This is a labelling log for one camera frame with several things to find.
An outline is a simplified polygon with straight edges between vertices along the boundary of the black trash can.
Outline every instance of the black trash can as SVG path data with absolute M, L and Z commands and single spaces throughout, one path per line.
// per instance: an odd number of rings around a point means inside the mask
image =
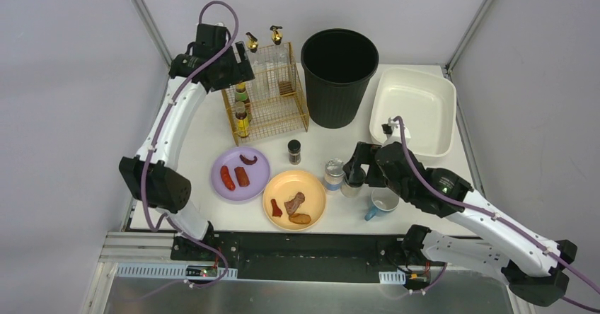
M 345 29 L 323 30 L 301 51 L 306 102 L 311 118 L 325 128 L 341 128 L 356 116 L 379 53 L 369 38 Z

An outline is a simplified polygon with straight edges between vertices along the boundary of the sauce bottle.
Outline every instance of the sauce bottle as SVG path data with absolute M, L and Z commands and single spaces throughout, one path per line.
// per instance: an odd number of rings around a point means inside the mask
M 248 121 L 246 107 L 241 101 L 236 102 L 236 121 L 238 125 L 238 136 L 241 138 L 248 137 L 250 134 L 250 122 Z
M 250 110 L 250 96 L 246 90 L 246 83 L 242 82 L 236 85 L 236 100 L 243 102 L 248 113 L 248 122 L 252 120 L 252 111 Z

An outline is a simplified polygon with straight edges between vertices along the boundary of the cooked food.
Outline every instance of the cooked food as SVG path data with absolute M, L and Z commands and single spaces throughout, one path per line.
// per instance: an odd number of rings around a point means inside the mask
M 229 168 L 227 168 L 226 165 L 223 165 L 221 167 L 221 181 L 223 181 L 223 184 L 227 189 L 231 191 L 234 191 L 236 189 L 236 185 L 233 183 L 231 175 L 229 175 Z
M 250 180 L 243 167 L 236 167 L 233 171 L 236 172 L 236 179 L 240 187 L 247 187 L 250 185 Z
M 281 215 L 283 215 L 283 211 L 277 206 L 277 200 L 271 199 L 271 206 L 273 206 L 273 213 L 271 216 L 281 217 Z
M 254 156 L 253 159 L 246 158 L 244 155 L 240 155 L 240 159 L 245 165 L 252 165 L 258 161 L 258 157 Z
M 288 215 L 292 215 L 298 210 L 300 204 L 304 203 L 304 194 L 301 192 L 296 193 L 296 196 L 288 202 L 285 202 L 285 211 L 287 211 Z
M 312 221 L 308 214 L 292 214 L 289 216 L 289 220 L 295 224 L 309 224 Z

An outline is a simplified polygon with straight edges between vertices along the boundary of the gray wall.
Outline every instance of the gray wall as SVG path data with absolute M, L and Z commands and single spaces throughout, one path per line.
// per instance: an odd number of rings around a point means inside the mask
M 600 282 L 600 0 L 498 0 L 455 69 L 487 196 Z M 569 296 L 600 308 L 575 277 Z M 586 313 L 562 301 L 540 313 Z
M 78 313 L 166 65 L 129 0 L 0 6 L 0 312 Z
M 145 0 L 171 54 L 195 36 L 200 7 L 211 0 Z M 483 0 L 222 0 L 240 18 L 239 40 L 250 31 L 271 45 L 269 27 L 299 53 L 304 41 L 327 28 L 349 28 L 369 37 L 384 64 L 447 63 Z M 233 27 L 225 8 L 208 10 L 205 22 Z

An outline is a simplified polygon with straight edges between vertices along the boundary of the bottle cap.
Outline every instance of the bottle cap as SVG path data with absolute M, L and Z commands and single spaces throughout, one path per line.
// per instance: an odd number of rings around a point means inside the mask
M 325 172 L 332 178 L 338 178 L 344 175 L 344 161 L 339 158 L 332 158 L 325 164 Z
M 236 84 L 236 91 L 242 93 L 246 90 L 246 82 Z
M 289 150 L 290 153 L 299 153 L 300 141 L 298 141 L 297 139 L 292 139 L 291 141 L 289 141 L 287 143 L 287 150 Z
M 275 43 L 275 45 L 280 45 L 282 41 L 282 34 L 279 30 L 283 29 L 281 26 L 271 25 L 271 30 L 273 34 L 271 35 L 271 40 Z
M 236 113 L 242 113 L 242 112 L 246 112 L 246 106 L 243 104 L 243 102 L 238 101 L 236 102 Z

